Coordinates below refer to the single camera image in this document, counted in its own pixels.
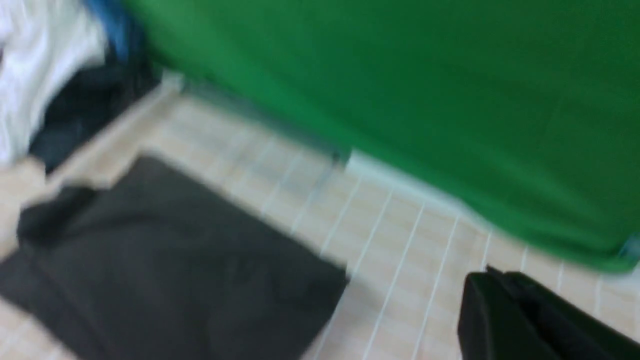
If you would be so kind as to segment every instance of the tiled floor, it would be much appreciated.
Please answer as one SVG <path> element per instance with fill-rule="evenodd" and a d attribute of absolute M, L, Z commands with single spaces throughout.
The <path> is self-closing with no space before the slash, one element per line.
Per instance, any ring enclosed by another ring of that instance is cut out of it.
<path fill-rule="evenodd" d="M 457 360 L 463 278 L 487 263 L 523 270 L 640 339 L 632 292 L 428 201 L 330 170 L 320 154 L 176 94 L 127 114 L 48 182 L 31 160 L 0 174 L 2 254 L 15 247 L 21 204 L 70 178 L 110 183 L 144 149 L 348 264 L 353 283 L 305 360 Z M 0 302 L 0 359 L 72 358 L 32 318 Z"/>

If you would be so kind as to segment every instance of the white cloth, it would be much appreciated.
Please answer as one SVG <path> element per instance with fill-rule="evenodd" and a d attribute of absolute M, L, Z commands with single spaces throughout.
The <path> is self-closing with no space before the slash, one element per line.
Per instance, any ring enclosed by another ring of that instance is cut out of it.
<path fill-rule="evenodd" d="M 104 63 L 107 41 L 80 0 L 0 0 L 0 168 L 26 155 L 69 79 Z"/>

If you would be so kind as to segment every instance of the green backdrop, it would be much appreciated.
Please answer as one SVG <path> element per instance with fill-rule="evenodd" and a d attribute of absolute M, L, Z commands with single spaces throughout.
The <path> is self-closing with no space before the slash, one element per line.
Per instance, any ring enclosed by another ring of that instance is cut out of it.
<path fill-rule="evenodd" d="M 640 2 L 127 0 L 165 63 L 602 270 L 640 231 Z"/>

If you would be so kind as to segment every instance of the white grout line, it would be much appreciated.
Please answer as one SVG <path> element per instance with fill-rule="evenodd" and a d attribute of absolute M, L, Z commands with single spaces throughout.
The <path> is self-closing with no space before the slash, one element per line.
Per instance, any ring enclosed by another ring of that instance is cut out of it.
<path fill-rule="evenodd" d="M 600 303 L 601 303 L 601 299 L 600 299 L 600 293 L 602 292 L 602 275 L 598 275 L 598 282 L 596 282 L 596 301 L 594 304 L 594 309 L 593 309 L 593 313 L 596 315 L 597 318 L 600 318 Z"/>
<path fill-rule="evenodd" d="M 560 293 L 562 290 L 562 276 L 564 275 L 564 260 L 560 262 L 560 270 L 558 270 L 558 281 L 556 284 L 556 292 Z"/>
<path fill-rule="evenodd" d="M 524 272 L 525 266 L 527 266 L 527 255 L 529 253 L 529 246 L 525 246 L 522 252 L 522 261 L 520 262 L 520 272 Z"/>
<path fill-rule="evenodd" d="M 493 236 L 493 228 L 489 230 L 489 234 L 486 236 L 486 244 L 484 245 L 484 253 L 482 255 L 482 265 L 480 271 L 484 271 L 486 268 L 486 257 L 489 254 L 489 245 L 491 244 L 491 237 Z"/>
<path fill-rule="evenodd" d="M 256 164 L 260 163 L 267 156 L 267 153 L 271 150 L 271 148 L 275 145 L 275 143 L 276 143 L 276 136 L 275 134 L 273 134 L 269 137 L 269 140 L 267 144 L 264 146 L 264 148 L 262 148 L 262 152 L 260 153 L 260 155 L 258 155 L 258 157 L 253 161 L 252 164 L 247 166 L 240 180 L 238 180 L 236 185 L 231 188 L 231 191 L 229 191 L 229 194 L 232 199 L 235 199 L 237 197 L 236 192 L 240 190 L 242 185 L 244 185 L 247 182 L 247 180 L 249 180 L 249 176 L 253 168 L 255 168 Z"/>
<path fill-rule="evenodd" d="M 411 360 L 415 360 L 415 357 L 418 355 L 418 350 L 422 345 L 422 337 L 424 334 L 424 329 L 427 327 L 427 320 L 429 319 L 429 311 L 431 310 L 431 306 L 433 305 L 433 300 L 435 299 L 436 292 L 438 291 L 438 284 L 440 283 L 440 277 L 442 275 L 442 270 L 444 269 L 444 265 L 447 262 L 447 255 L 449 253 L 449 249 L 451 248 L 451 243 L 453 242 L 453 234 L 456 232 L 456 227 L 458 226 L 458 221 L 460 220 L 460 216 L 456 216 L 456 222 L 453 224 L 453 229 L 451 229 L 451 234 L 449 234 L 449 240 L 447 240 L 447 247 L 444 250 L 444 255 L 442 256 L 442 262 L 440 263 L 440 268 L 438 269 L 438 275 L 436 276 L 436 281 L 433 284 L 433 290 L 431 291 L 431 296 L 429 298 L 429 303 L 427 304 L 427 308 L 424 311 L 424 316 L 422 317 L 422 325 L 420 326 L 420 332 L 418 333 L 419 338 L 415 342 L 415 346 L 413 348 L 413 355 L 411 355 Z"/>
<path fill-rule="evenodd" d="M 208 174 L 211 174 L 212 172 L 217 171 L 217 169 L 220 168 L 220 166 L 222 165 L 223 156 L 233 155 L 233 153 L 235 153 L 238 149 L 241 149 L 245 145 L 244 141 L 250 138 L 251 135 L 249 130 L 250 127 L 245 127 L 231 136 L 231 145 L 229 145 L 223 155 L 219 156 L 216 161 L 214 161 L 214 163 L 211 164 L 211 166 L 207 170 L 205 170 L 205 176 L 208 176 Z"/>
<path fill-rule="evenodd" d="M 356 185 L 354 185 L 353 190 L 351 191 L 351 193 L 349 194 L 349 197 L 347 198 L 347 202 L 342 207 L 342 211 L 340 212 L 340 216 L 337 221 L 342 220 L 342 216 L 344 216 L 344 212 L 346 212 L 346 209 L 351 204 L 351 199 L 353 198 L 355 193 L 358 191 L 358 188 L 360 187 L 361 182 L 362 182 L 362 178 L 359 177 L 358 182 L 356 183 Z M 323 188 L 322 185 L 317 183 L 314 186 L 313 190 L 311 190 L 311 192 L 307 196 L 307 199 L 305 200 L 304 205 L 302 205 L 302 209 L 300 209 L 298 216 L 296 217 L 295 220 L 293 220 L 293 224 L 291 225 L 291 230 L 289 231 L 290 235 L 296 232 L 296 230 L 298 229 L 298 226 L 300 225 L 300 222 L 302 221 L 302 218 L 307 214 L 309 207 L 311 207 L 311 204 L 315 200 L 316 196 L 320 193 L 322 188 Z"/>
<path fill-rule="evenodd" d="M 340 224 L 342 223 L 342 219 L 344 218 L 344 214 L 347 213 L 347 210 L 349 209 L 349 206 L 351 205 L 351 201 L 353 200 L 353 197 L 355 197 L 356 193 L 358 192 L 358 189 L 360 188 L 360 183 L 362 182 L 362 178 L 359 177 L 358 178 L 358 182 L 356 183 L 356 185 L 354 185 L 353 189 L 351 190 L 351 193 L 349 194 L 349 197 L 347 198 L 347 201 L 344 203 L 342 209 L 340 210 L 340 213 L 338 214 L 338 219 L 336 219 L 335 223 L 333 223 L 333 226 L 331 228 L 331 230 L 329 230 L 329 233 L 326 235 L 326 237 L 324 238 L 323 244 L 322 244 L 322 248 L 320 249 L 320 254 L 323 254 L 324 251 L 326 250 L 326 248 L 329 246 L 329 243 L 331 242 L 331 239 L 333 238 L 333 236 L 335 235 L 335 232 L 337 231 L 338 227 L 340 226 Z M 296 219 L 294 225 L 297 227 L 298 226 L 298 219 Z"/>
<path fill-rule="evenodd" d="M 0 347 L 0 357 L 3 356 L 11 347 L 20 341 L 22 334 L 27 331 L 33 325 L 33 318 L 29 317 L 18 326 L 18 328 L 11 334 Z"/>
<path fill-rule="evenodd" d="M 287 167 L 287 170 L 284 172 L 280 180 L 278 180 L 275 188 L 271 191 L 271 193 L 269 194 L 269 197 L 262 205 L 262 208 L 260 209 L 260 218 L 264 217 L 264 214 L 267 212 L 267 209 L 270 207 L 271 203 L 276 198 L 276 195 L 280 193 L 280 190 L 282 189 L 282 185 L 289 180 L 289 178 L 291 177 L 291 174 L 293 173 L 293 170 L 296 168 L 300 160 L 302 160 L 301 149 L 298 151 L 298 153 L 293 158 L 293 160 L 291 160 L 291 163 Z"/>
<path fill-rule="evenodd" d="M 382 218 L 385 216 L 385 212 L 387 211 L 387 206 L 389 205 L 389 202 L 391 201 L 391 196 L 394 193 L 394 189 L 393 187 L 391 187 L 391 190 L 389 191 L 389 194 L 387 195 L 387 199 L 385 201 L 385 204 L 382 205 L 382 209 L 380 210 L 380 214 L 378 215 L 378 218 L 376 219 L 376 223 L 373 225 L 373 228 L 371 229 L 371 232 L 369 233 L 369 239 L 367 239 L 367 243 L 364 245 L 364 248 L 362 249 L 361 253 L 360 253 L 360 257 L 358 258 L 358 261 L 356 262 L 356 266 L 353 268 L 353 273 L 351 274 L 351 277 L 355 277 L 355 275 L 358 273 L 358 270 L 360 269 L 360 265 L 362 264 L 362 260 L 364 259 L 364 256 L 367 254 L 367 251 L 369 250 L 369 245 L 371 244 L 371 240 L 373 239 L 373 236 L 376 234 L 376 231 L 378 230 L 378 226 L 380 225 L 380 222 L 382 221 Z M 323 246 L 323 249 L 321 251 L 321 254 L 324 252 L 325 250 L 325 246 Z M 316 349 L 316 353 L 314 354 L 313 360 L 317 360 L 318 355 L 320 354 L 320 351 L 322 350 L 322 347 L 324 346 L 324 343 L 326 342 L 326 339 L 329 335 L 329 332 L 331 332 L 331 328 L 333 326 L 333 321 L 335 319 L 335 315 L 338 313 L 338 310 L 342 307 L 342 299 L 344 297 L 340 298 L 340 301 L 338 302 L 338 305 L 335 307 L 335 310 L 333 311 L 333 316 L 331 317 L 331 319 L 329 320 L 328 324 L 326 324 L 326 328 L 324 329 L 322 338 L 320 338 L 320 342 L 318 343 L 318 347 Z"/>
<path fill-rule="evenodd" d="M 400 264 L 398 264 L 398 266 L 396 267 L 396 273 L 394 274 L 393 280 L 391 280 L 391 285 L 389 286 L 389 290 L 387 291 L 387 296 L 385 297 L 385 301 L 384 303 L 382 303 L 382 309 L 380 309 L 380 313 L 378 314 L 378 318 L 376 319 L 376 325 L 374 325 L 373 327 L 373 332 L 369 337 L 369 342 L 367 343 L 367 347 L 364 350 L 364 355 L 362 356 L 362 360 L 366 360 L 367 356 L 369 356 L 369 351 L 371 351 L 371 347 L 373 346 L 373 341 L 375 340 L 376 335 L 378 333 L 378 328 L 380 327 L 380 323 L 382 322 L 382 318 L 384 316 L 385 310 L 387 308 L 389 300 L 391 299 L 391 294 L 393 293 L 394 287 L 396 286 L 396 281 L 404 265 L 404 260 L 406 258 L 407 252 L 409 252 L 409 248 L 411 247 L 411 244 L 413 242 L 413 237 L 415 236 L 415 231 L 418 228 L 418 223 L 422 218 L 422 213 L 424 212 L 424 205 L 425 205 L 425 202 L 423 201 L 422 207 L 420 208 L 420 213 L 418 213 L 418 217 L 415 219 L 415 223 L 413 224 L 411 235 L 409 235 L 409 240 L 406 242 L 406 245 L 404 246 L 404 251 L 402 253 Z"/>

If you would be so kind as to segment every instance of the dark fabric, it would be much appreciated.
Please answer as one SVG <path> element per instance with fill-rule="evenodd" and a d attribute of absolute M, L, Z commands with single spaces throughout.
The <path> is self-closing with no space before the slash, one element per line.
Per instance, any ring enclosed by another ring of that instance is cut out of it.
<path fill-rule="evenodd" d="M 84 0 L 84 3 L 100 19 L 118 60 L 127 62 L 131 56 L 142 52 L 142 27 L 127 13 L 119 0 Z"/>
<path fill-rule="evenodd" d="M 154 158 L 22 212 L 0 294 L 84 360 L 297 360 L 338 268 Z"/>
<path fill-rule="evenodd" d="M 158 82 L 147 60 L 119 63 L 112 52 L 105 65 L 80 70 L 52 100 L 29 152 L 50 174 Z"/>

